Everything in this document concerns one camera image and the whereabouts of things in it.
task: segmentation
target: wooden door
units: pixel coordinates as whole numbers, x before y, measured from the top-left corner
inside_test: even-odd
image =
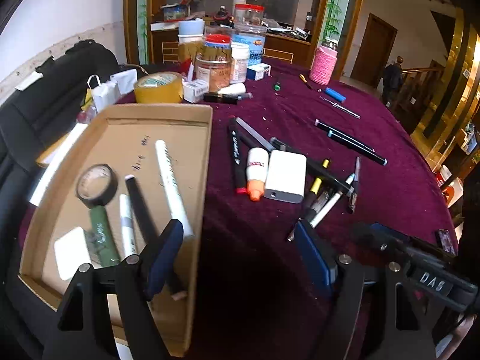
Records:
[[[350,77],[376,88],[388,62],[396,34],[395,27],[370,14]]]

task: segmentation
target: white paper bag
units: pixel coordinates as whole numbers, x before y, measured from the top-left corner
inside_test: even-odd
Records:
[[[118,84],[118,89],[120,89],[122,95],[126,95],[134,90],[134,85],[138,81],[137,70],[121,71],[111,75],[110,80]]]
[[[92,89],[90,80],[92,80],[93,77],[97,78],[98,86]],[[102,110],[109,105],[115,104],[121,96],[119,86],[116,82],[107,81],[101,84],[100,78],[98,78],[96,74],[88,78],[87,85],[92,91],[93,101],[98,113],[102,112]]]

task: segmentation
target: white power bank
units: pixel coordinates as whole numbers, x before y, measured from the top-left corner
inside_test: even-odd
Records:
[[[307,158],[303,154],[273,150],[264,196],[281,202],[300,203],[305,190],[306,168]]]

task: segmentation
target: cardboard box lid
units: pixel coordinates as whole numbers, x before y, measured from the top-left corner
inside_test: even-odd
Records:
[[[166,288],[151,302],[152,314],[172,355],[190,344],[194,315],[196,266],[205,198],[212,109],[206,105],[123,104],[100,113],[78,139],[51,181],[34,214],[22,252],[20,278],[56,309],[68,281],[59,277],[54,242],[76,226],[90,228],[88,209],[75,195],[78,176],[93,164],[108,164],[118,177],[118,190],[106,206],[118,252],[123,259],[119,195],[127,193],[124,177],[134,174],[159,232],[170,220],[155,154],[155,141],[166,142],[178,188],[195,237],[184,242],[175,270],[189,297],[173,301]],[[137,249],[144,242],[135,221]],[[124,339],[115,295],[109,295],[116,338]]]

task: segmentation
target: wooden railing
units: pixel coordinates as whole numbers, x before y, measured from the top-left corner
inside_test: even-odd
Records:
[[[403,69],[403,85],[390,105],[390,111],[411,134],[432,100],[443,66]]]

